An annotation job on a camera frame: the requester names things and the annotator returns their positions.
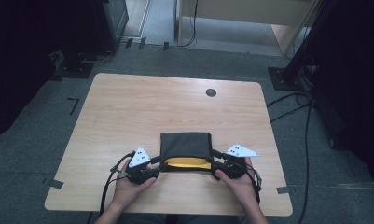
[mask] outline finger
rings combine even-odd
[[[229,183],[230,179],[229,177],[221,170],[216,170],[215,171],[215,174],[222,180],[224,181],[226,184]]]
[[[247,165],[250,165],[251,167],[253,167],[253,163],[251,163],[251,159],[249,157],[245,158],[245,163],[247,163]]]
[[[118,179],[120,179],[120,178],[122,178],[122,177],[125,177],[125,175],[123,175],[123,174],[121,174],[121,173],[118,173],[118,174],[117,174],[117,178],[118,178]]]
[[[157,178],[156,177],[151,177],[151,178],[147,179],[147,181],[144,182],[142,185],[140,185],[139,188],[140,188],[140,190],[148,189],[153,184],[155,184],[155,182],[157,182]]]
[[[125,164],[123,164],[123,167],[122,167],[122,170],[123,170],[123,171],[126,170],[126,167],[128,166],[129,161],[131,161],[131,159],[127,159],[126,162],[125,162]]]

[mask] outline table top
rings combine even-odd
[[[208,89],[216,96],[208,96]],[[258,83],[117,74],[98,74],[93,80],[55,176],[64,185],[49,190],[45,206],[99,211],[105,181],[120,158],[138,147],[156,157],[160,133],[181,132],[210,133],[213,148],[221,152],[234,144],[258,152],[260,157],[251,160],[263,179],[263,213],[292,214],[289,194],[277,191],[286,184]],[[160,173],[126,212],[240,215],[242,209],[210,173],[188,172]]]

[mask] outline right hand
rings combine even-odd
[[[255,176],[254,170],[250,158],[245,158],[245,163],[247,163],[248,173],[251,176]],[[224,172],[221,170],[216,170],[215,174],[224,181],[227,186],[232,190],[233,194],[236,196],[236,199],[241,205],[247,205],[250,202],[256,202],[256,192],[254,191],[253,183],[251,182],[250,177],[247,174],[244,174],[238,179],[230,179]]]
[[[122,171],[126,170],[127,165],[129,164],[129,161],[126,161],[123,165]],[[144,191],[145,189],[148,189],[151,187],[156,181],[157,178],[152,177],[147,179],[145,183],[142,185],[135,185],[131,183],[126,176],[118,173],[118,178],[121,178],[117,180],[115,191],[114,191],[114,198],[111,203],[116,204],[118,207],[121,207],[122,210],[128,207],[137,197],[138,195]]]

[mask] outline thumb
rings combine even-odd
[[[221,170],[216,170],[215,174],[225,183],[228,183],[230,181],[229,177]]]
[[[147,181],[143,184],[143,189],[151,187],[155,182],[157,182],[157,178],[155,177],[147,179]]]

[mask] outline black cable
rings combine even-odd
[[[306,76],[305,69],[310,72],[310,77],[315,71],[312,71],[311,68],[307,66],[301,66],[298,71],[298,73],[300,74],[300,77],[305,82],[305,84],[308,85],[310,88],[312,88],[314,85],[309,81],[310,78]]]
[[[128,42],[119,42],[119,45],[122,46],[122,44],[127,44]],[[163,48],[163,45],[159,45],[159,44],[147,44],[145,43],[144,45],[148,45],[148,46],[154,46],[154,47],[162,47]]]
[[[196,40],[196,15],[198,13],[198,2],[199,0],[196,0],[196,4],[195,4],[195,13],[194,13],[194,16],[193,16],[193,34],[192,34],[192,37],[190,38],[189,42],[185,45],[182,45],[182,46],[177,46],[177,47],[181,47],[181,48],[184,48],[184,47],[188,47],[189,45],[191,45],[193,43],[193,41]]]
[[[314,24],[317,22],[317,19],[318,19],[319,15],[320,15],[321,11],[323,10],[324,6],[326,5],[326,1],[327,1],[327,0],[325,0],[324,2],[321,2],[321,5],[320,5],[320,7],[318,8],[317,14],[316,14],[316,16],[315,16],[315,18],[314,18],[314,21],[313,21],[313,23],[312,23],[312,27],[313,27]],[[305,35],[303,36],[303,42],[304,42],[304,46],[303,46],[303,58],[304,58],[304,60],[305,60],[306,63],[308,62],[308,61],[307,61],[308,58],[312,59],[312,64],[313,64],[313,63],[314,63],[314,58],[313,58],[313,57],[307,57],[307,56],[306,56],[306,46],[308,45],[308,38],[307,38],[307,36],[306,36],[306,32],[307,32],[307,30],[308,30],[308,28],[306,28],[306,30],[305,30]]]
[[[268,103],[268,104],[266,105],[266,108],[269,108],[271,105],[274,105],[274,104],[276,104],[276,103],[278,103],[278,102],[280,102],[280,101],[282,101],[282,100],[284,100],[284,99],[286,99],[286,98],[288,98],[288,97],[290,97],[290,96],[298,95],[298,94],[302,94],[303,92],[304,92],[304,91],[299,91],[299,92],[294,92],[294,93],[291,93],[291,94],[288,94],[288,95],[282,96],[282,97],[280,97],[279,99],[274,100],[274,101]]]
[[[82,59],[80,60],[82,63],[103,63],[105,61],[107,61],[109,58],[111,58],[111,56],[113,55],[113,52],[112,51],[108,51],[107,53],[109,53],[109,55],[106,56],[106,58],[104,59],[101,59],[101,60],[97,60],[97,61],[90,61],[90,60],[86,60],[86,59]],[[84,53],[79,53],[78,54],[78,57],[80,58],[83,58],[84,56]]]
[[[133,157],[134,155],[134,151],[132,153],[129,153],[128,155],[124,156],[122,159],[119,160],[119,162],[111,169],[111,174],[110,176],[108,177],[107,179],[107,182],[105,183],[104,185],[104,189],[103,189],[103,194],[102,194],[102,201],[101,201],[101,204],[100,204],[100,215],[102,215],[102,213],[104,212],[104,204],[105,204],[105,196],[107,194],[107,191],[108,191],[108,186],[109,184],[111,183],[111,178],[113,176],[113,174],[117,171],[119,165],[128,157]]]
[[[262,178],[260,177],[260,174],[258,173],[258,171],[257,171],[256,169],[254,169],[253,166],[251,166],[251,165],[249,165],[249,164],[247,164],[247,166],[249,166],[249,167],[251,168],[251,169],[248,169],[248,168],[247,168],[247,171],[248,171],[248,170],[252,170],[252,171],[254,171],[254,174],[255,174],[255,176],[256,176],[256,183],[257,183],[258,187],[259,187],[260,190],[261,190]]]
[[[91,216],[93,215],[93,212],[90,212],[90,214],[89,214],[89,217],[88,217],[88,224],[90,224],[90,221],[91,221]]]
[[[310,120],[311,110],[312,110],[312,100],[310,101],[310,104],[309,104],[309,111],[308,111],[308,117],[306,119],[306,128],[305,128],[305,156],[306,156],[305,199],[304,199],[304,202],[303,202],[302,213],[300,214],[298,224],[302,223],[302,220],[305,216],[306,207],[307,207],[307,204],[308,204],[308,196],[309,196],[309,170],[310,170],[310,165],[309,165],[309,148],[308,148],[308,130],[309,130],[309,120]]]
[[[297,112],[298,110],[300,110],[301,108],[306,107],[306,106],[307,106],[307,105],[301,105],[300,107],[295,108],[295,109],[293,109],[293,110],[291,110],[291,111],[288,111],[288,112],[286,112],[285,114],[283,114],[283,115],[281,115],[281,116],[279,116],[279,117],[277,117],[277,118],[275,118],[275,119],[271,119],[271,120],[270,120],[270,123],[273,123],[273,122],[276,121],[277,119],[281,119],[281,118],[283,118],[283,117],[285,117],[285,116],[287,116],[287,115],[294,114],[295,112]]]
[[[299,97],[300,97],[300,96],[304,96],[305,99],[307,99],[308,103],[306,103],[306,104],[301,103],[300,100],[299,100]],[[311,103],[312,99],[310,99],[306,94],[298,94],[298,95],[297,95],[297,98],[296,98],[296,101],[297,101],[297,103],[298,103],[299,105],[309,105],[309,104]]]
[[[114,181],[117,181],[117,180],[121,180],[121,179],[124,179],[124,178],[126,178],[127,176],[123,176],[123,177],[121,177],[121,178],[115,178],[115,179],[112,179],[110,182],[108,182],[108,185],[110,185],[112,182],[114,182]]]

